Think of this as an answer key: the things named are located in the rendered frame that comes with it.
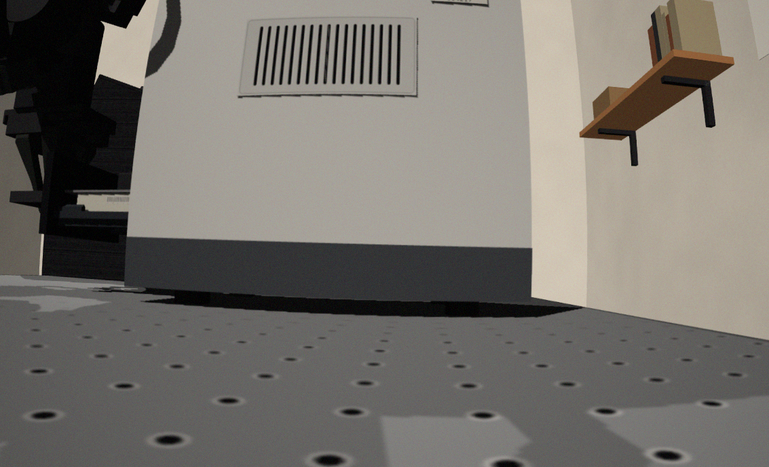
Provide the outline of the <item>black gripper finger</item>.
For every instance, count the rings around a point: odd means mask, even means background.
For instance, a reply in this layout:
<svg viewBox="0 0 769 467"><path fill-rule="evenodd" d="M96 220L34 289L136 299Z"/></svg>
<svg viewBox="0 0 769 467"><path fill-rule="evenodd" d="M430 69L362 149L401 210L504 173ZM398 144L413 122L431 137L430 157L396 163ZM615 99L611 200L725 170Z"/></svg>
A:
<svg viewBox="0 0 769 467"><path fill-rule="evenodd" d="M45 157L47 151L55 151L68 157L75 158L82 163L90 164L96 155L96 148L88 143L83 143L77 139L67 136L63 133L43 133L41 136L43 142L43 167L45 173Z"/></svg>
<svg viewBox="0 0 769 467"><path fill-rule="evenodd" d="M41 138L30 134L16 135L16 146L31 180L33 191L43 191L43 177L38 161L38 155L43 155Z"/></svg>

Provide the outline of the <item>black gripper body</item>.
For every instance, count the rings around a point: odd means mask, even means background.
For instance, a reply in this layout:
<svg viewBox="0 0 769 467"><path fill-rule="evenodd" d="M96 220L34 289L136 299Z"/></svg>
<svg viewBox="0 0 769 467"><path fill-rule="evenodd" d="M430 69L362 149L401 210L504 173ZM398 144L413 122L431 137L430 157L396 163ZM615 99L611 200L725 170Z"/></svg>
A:
<svg viewBox="0 0 769 467"><path fill-rule="evenodd" d="M115 135L117 122L90 108L96 78L94 69L87 106L77 104L8 109L3 116L3 124L7 126L5 135L16 138L16 135L30 134L41 138L43 133L56 132L88 143L93 148L108 148L110 135Z"/></svg>

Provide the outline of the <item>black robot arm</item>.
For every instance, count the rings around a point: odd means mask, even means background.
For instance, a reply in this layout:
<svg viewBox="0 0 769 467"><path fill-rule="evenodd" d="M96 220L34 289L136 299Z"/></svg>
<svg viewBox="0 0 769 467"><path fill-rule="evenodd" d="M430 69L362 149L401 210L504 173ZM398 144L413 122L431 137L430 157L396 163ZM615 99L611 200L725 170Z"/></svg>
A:
<svg viewBox="0 0 769 467"><path fill-rule="evenodd" d="M16 91L14 109L87 106L105 31L102 22L126 29L145 1L7 0L0 96Z"/></svg>

